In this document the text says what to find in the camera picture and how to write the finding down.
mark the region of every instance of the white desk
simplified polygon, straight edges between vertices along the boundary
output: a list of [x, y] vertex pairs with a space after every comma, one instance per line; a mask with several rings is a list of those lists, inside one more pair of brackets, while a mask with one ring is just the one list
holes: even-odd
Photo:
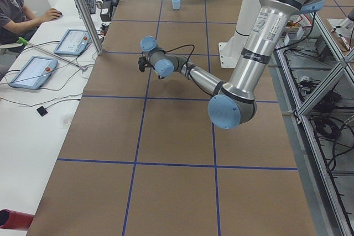
[[[55, 6], [62, 11], [63, 17], [51, 22], [43, 23], [31, 42], [34, 44], [60, 40], [67, 29], [84, 29], [83, 21], [77, 15], [74, 0], [59, 0]], [[101, 20], [99, 10], [92, 15], [92, 19], [99, 29]], [[56, 44], [43, 46], [53, 51]], [[79, 64], [94, 64], [95, 48], [90, 47], [78, 58]], [[48, 57], [34, 49], [21, 53], [10, 70], [21, 69], [34, 55]], [[59, 61], [62, 67], [67, 63]], [[58, 89], [76, 71], [77, 67], [67, 65], [55, 71], [43, 87]], [[88, 77], [92, 68], [84, 75]], [[11, 81], [14, 74], [8, 75]], [[19, 90], [8, 85], [0, 85], [0, 96], [15, 102], [29, 105], [45, 102], [56, 97], [78, 95], [87, 82], [79, 71], [60, 91], [48, 90]], [[54, 103], [43, 104], [44, 107]], [[50, 177], [58, 153], [61, 149], [70, 121], [74, 115], [78, 101], [58, 103], [48, 109], [48, 114], [41, 117], [36, 107], [23, 107], [14, 103], [0, 100], [0, 209], [13, 209], [16, 211], [34, 214], [41, 200], [46, 183]], [[26, 232], [0, 229], [0, 236], [20, 236]]]

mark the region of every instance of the red cylinder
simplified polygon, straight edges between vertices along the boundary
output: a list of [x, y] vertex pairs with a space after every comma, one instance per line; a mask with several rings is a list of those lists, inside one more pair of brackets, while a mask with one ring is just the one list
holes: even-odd
[[14, 210], [0, 211], [0, 229], [28, 230], [34, 215]]

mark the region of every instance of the dark gray t-shirt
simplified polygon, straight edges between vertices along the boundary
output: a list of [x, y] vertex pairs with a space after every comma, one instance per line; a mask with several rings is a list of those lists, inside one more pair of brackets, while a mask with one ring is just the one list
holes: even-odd
[[23, 0], [0, 0], [0, 44], [9, 44], [17, 41], [19, 36], [3, 27], [11, 20], [15, 23], [28, 21], [22, 7]]

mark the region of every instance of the white electronic device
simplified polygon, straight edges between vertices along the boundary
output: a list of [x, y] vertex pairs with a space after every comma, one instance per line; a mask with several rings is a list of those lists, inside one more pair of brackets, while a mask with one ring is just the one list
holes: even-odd
[[37, 90], [50, 77], [58, 64], [55, 58], [33, 56], [9, 83], [13, 88]]
[[81, 55], [91, 42], [87, 30], [69, 29], [56, 46], [54, 53], [65, 56]]

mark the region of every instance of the green clamp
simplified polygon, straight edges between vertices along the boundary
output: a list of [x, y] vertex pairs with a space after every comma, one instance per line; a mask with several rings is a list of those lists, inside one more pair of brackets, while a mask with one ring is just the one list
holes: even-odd
[[19, 37], [16, 43], [18, 43], [18, 44], [24, 44], [24, 46], [26, 46], [26, 45], [27, 45], [27, 40], [25, 40], [25, 39], [22, 38], [22, 37]]

